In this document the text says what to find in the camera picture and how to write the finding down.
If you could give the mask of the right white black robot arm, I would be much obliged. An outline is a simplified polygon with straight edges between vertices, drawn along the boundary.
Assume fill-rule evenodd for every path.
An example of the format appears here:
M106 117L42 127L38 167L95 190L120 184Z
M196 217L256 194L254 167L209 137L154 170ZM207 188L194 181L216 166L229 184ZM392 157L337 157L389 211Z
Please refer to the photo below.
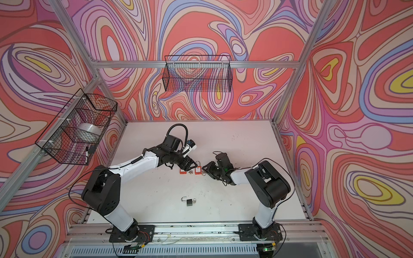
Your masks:
M216 155L216 160L202 167L202 171L224 185L248 184L260 202L259 210L253 218L253 225L261 230L270 228L278 205L291 193L289 182L280 174L267 158L251 167L236 168L226 153Z

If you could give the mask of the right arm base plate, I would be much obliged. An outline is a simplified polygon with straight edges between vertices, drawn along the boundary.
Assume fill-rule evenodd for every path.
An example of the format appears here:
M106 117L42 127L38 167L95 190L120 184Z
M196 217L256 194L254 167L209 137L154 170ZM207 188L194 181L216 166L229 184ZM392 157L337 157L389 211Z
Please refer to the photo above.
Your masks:
M238 230L234 231L239 235L241 241L272 241L275 243L283 239L281 225L272 223L269 227L262 229L258 224L239 224Z

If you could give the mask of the small black padlock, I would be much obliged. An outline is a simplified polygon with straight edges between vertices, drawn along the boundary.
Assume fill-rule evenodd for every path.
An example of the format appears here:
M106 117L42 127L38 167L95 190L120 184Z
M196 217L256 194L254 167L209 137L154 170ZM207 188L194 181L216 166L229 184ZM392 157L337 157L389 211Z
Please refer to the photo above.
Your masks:
M186 206L193 206L196 203L195 198L188 198L187 196L182 197L181 201L184 202Z

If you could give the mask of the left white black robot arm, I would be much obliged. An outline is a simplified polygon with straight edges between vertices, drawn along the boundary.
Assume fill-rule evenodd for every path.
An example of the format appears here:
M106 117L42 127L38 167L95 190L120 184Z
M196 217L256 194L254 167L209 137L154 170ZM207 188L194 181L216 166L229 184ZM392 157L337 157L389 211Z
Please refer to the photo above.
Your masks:
M140 156L114 167L96 167L81 194L82 200L128 241L133 240L140 229L137 221L119 204L122 183L161 166L170 169L178 166L185 172L195 169L197 163L189 153L196 149L196 144L188 139L188 134L184 124L174 124L161 144L145 148Z

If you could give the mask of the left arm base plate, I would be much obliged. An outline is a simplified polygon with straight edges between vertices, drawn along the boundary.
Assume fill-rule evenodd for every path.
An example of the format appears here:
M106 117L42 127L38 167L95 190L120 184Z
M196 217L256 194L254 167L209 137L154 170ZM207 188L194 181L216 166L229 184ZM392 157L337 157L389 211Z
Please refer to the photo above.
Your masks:
M113 227L105 230L105 233L109 235L111 243L148 244L153 240L154 230L154 225L132 225L125 232Z

